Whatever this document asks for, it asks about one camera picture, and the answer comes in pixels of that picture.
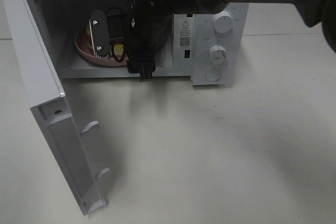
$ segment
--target microwave door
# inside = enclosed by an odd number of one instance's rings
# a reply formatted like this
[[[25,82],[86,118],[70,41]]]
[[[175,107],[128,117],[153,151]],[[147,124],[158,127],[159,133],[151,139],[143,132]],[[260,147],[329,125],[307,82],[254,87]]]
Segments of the microwave door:
[[[78,129],[51,60],[47,29],[36,18],[36,0],[3,1],[30,110],[86,215],[107,203],[99,178],[109,169],[93,170],[83,147],[87,138],[97,138],[99,122]]]

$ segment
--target warning label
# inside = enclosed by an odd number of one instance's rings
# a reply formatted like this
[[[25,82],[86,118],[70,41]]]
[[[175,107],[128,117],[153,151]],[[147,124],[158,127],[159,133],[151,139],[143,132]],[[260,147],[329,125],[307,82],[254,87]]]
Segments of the warning label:
[[[183,22],[183,25],[182,25],[182,26],[189,26],[188,21]]]
[[[180,47],[191,48],[192,43],[192,30],[193,30],[194,19],[192,18],[181,18],[179,20],[179,30],[180,30]]]

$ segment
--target screw hole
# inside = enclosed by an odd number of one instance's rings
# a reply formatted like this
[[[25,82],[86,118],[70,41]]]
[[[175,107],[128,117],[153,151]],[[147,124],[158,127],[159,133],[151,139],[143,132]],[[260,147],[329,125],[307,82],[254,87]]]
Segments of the screw hole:
[[[54,112],[54,115],[62,115],[63,114],[63,111],[62,110],[56,110]]]

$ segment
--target white surface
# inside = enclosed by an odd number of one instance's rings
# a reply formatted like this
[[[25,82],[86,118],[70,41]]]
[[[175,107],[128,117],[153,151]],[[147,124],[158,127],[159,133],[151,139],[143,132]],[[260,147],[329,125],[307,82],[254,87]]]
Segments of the white surface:
[[[244,35],[314,34],[321,25],[306,27],[291,4],[250,4]]]
[[[12,43],[0,49],[0,223],[336,219],[336,57],[320,35],[244,37],[227,89],[67,81],[80,124],[101,122],[109,141],[94,145],[116,175],[110,205],[89,217],[28,110]]]
[[[6,12],[4,9],[4,1],[0,0],[0,39],[9,39],[11,37],[11,31],[9,30]]]

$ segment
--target microwave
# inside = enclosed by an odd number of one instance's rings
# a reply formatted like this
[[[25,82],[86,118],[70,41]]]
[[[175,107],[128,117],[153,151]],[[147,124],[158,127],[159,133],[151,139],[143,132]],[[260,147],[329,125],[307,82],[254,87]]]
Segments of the microwave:
[[[106,205],[100,178],[113,173],[90,161],[83,139],[94,140],[100,123],[79,129],[62,87],[71,78],[136,77],[126,66],[85,59],[75,46],[90,13],[127,0],[3,0],[30,110],[82,213]],[[174,15],[153,77],[190,77],[191,84],[231,85],[248,4],[232,3],[219,14]]]

